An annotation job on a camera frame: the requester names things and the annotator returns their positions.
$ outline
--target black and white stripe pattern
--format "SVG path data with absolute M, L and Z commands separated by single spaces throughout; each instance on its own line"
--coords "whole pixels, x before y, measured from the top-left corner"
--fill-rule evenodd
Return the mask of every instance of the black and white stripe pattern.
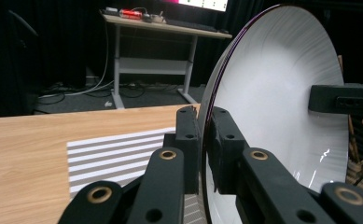
M 143 175 L 164 134 L 174 132 L 165 128 L 67 143 L 71 199 L 92 182 L 107 180 L 123 187 Z M 185 196 L 184 223 L 205 223 L 195 195 Z

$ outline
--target computer monitor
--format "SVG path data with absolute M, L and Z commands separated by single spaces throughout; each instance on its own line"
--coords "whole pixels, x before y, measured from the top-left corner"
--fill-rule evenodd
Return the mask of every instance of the computer monitor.
M 225 12 L 228 0 L 161 0 L 166 3 L 174 3 L 191 7 L 201 7 Z

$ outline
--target large white circular plate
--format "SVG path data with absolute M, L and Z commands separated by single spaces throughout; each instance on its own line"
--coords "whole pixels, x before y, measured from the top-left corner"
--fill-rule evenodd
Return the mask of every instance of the large white circular plate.
M 303 186 L 319 192 L 325 183 L 344 182 L 347 117 L 309 111 L 310 88 L 342 84 L 320 22 L 303 8 L 276 6 L 251 20 L 224 51 L 198 120 L 204 130 L 213 106 L 228 110 L 249 146 L 270 150 Z M 213 223 L 241 222 L 234 196 L 214 193 L 210 167 L 202 169 Z

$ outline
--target wooden tabletop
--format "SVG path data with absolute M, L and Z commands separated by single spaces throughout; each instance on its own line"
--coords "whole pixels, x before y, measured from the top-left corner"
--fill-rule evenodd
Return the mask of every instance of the wooden tabletop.
M 67 142 L 174 127 L 183 106 L 0 118 L 0 223 L 57 223 L 70 197 Z
M 103 16 L 105 17 L 105 20 L 107 22 L 112 22 L 112 23 L 115 23 L 115 24 L 118 24 L 121 26 L 177 33 L 177 34 L 182 34 L 182 35 L 198 35 L 198 36 L 220 38 L 220 39 L 232 38 L 232 35 L 222 34 L 220 32 L 209 32 L 209 31 L 191 29 L 191 28 L 186 28 L 186 27 L 181 27 L 181 26 L 168 25 L 166 23 L 156 23 L 156 22 L 145 22 L 145 21 L 138 21 L 138 20 L 122 19 L 121 17 L 110 16 L 110 15 L 103 15 Z

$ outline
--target desk leg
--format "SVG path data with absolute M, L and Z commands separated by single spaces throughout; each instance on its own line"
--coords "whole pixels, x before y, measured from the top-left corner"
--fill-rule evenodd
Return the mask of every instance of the desk leg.
M 190 45 L 190 50 L 189 50 L 189 58 L 184 79 L 184 89 L 178 89 L 178 92 L 191 104 L 197 104 L 197 102 L 188 94 L 190 77 L 192 76 L 193 59 L 195 57 L 195 50 L 197 43 L 198 43 L 198 37 L 194 35 L 192 37 L 192 43 Z
M 120 41 L 120 26 L 115 25 L 115 55 L 114 55 L 114 90 L 112 91 L 112 98 L 116 109 L 124 109 L 122 99 L 119 95 L 119 41 Z

